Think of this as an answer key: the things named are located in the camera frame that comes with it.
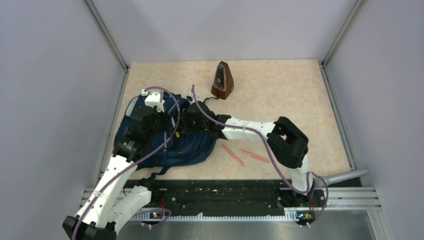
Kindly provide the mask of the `navy blue student backpack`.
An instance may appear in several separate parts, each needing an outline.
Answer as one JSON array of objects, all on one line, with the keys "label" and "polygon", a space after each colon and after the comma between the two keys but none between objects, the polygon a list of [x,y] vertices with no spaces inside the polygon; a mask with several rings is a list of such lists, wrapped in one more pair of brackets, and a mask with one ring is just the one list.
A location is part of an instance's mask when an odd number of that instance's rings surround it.
[{"label": "navy blue student backpack", "polygon": [[149,179],[164,175],[170,168],[191,166],[204,162],[212,153],[216,139],[207,133],[185,134],[178,130],[183,110],[191,104],[180,94],[163,93],[164,112],[170,116],[170,130],[158,133],[155,137],[131,137],[128,135],[131,115],[136,108],[145,106],[142,95],[134,97],[128,104],[124,117],[116,132],[113,156],[122,156],[137,162],[149,153],[152,156],[137,165],[137,169],[160,167]]}]

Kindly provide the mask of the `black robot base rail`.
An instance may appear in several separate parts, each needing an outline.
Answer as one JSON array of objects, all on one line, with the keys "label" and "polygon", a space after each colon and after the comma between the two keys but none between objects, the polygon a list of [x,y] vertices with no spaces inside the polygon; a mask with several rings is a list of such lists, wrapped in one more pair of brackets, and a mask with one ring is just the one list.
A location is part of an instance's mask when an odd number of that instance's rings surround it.
[{"label": "black robot base rail", "polygon": [[285,217],[299,208],[294,219],[310,220],[325,205],[322,189],[311,188],[306,195],[294,192],[282,180],[129,180],[124,196],[140,185],[151,192],[151,201],[142,209],[167,209],[175,219],[184,217],[236,218]]}]

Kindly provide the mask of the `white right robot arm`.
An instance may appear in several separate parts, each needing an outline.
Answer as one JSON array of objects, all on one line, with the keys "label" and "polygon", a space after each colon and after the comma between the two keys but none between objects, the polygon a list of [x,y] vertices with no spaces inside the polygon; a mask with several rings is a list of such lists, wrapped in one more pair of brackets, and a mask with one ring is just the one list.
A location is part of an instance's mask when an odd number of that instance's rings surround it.
[{"label": "white right robot arm", "polygon": [[191,104],[182,112],[178,123],[182,133],[206,133],[214,139],[244,140],[264,144],[267,154],[280,177],[287,182],[278,165],[289,170],[289,187],[293,200],[307,206],[314,198],[313,179],[308,161],[308,137],[288,118],[256,122],[241,120],[226,114],[214,114],[203,102]]}]

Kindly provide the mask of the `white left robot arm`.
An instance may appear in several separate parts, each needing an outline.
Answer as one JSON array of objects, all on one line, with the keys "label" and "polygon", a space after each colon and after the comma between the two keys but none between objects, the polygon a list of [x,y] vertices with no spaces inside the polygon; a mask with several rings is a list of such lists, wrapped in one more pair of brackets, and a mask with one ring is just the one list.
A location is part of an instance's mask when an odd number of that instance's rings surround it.
[{"label": "white left robot arm", "polygon": [[135,108],[129,132],[114,147],[106,170],[85,204],[75,215],[67,216],[62,227],[71,240],[115,240],[124,225],[145,205],[154,207],[160,193],[151,187],[136,186],[117,201],[125,183],[139,164],[158,152],[151,142],[170,127],[171,116],[164,107],[144,105]]}]

